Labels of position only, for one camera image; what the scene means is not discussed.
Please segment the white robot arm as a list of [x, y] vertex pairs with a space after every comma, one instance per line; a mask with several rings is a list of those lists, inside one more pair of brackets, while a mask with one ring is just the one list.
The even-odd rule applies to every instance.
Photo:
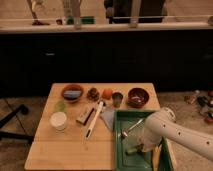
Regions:
[[140, 135], [142, 151], [151, 151], [163, 138], [168, 138], [213, 161], [213, 135], [180, 126], [175, 120], [174, 112], [167, 107], [150, 114]]

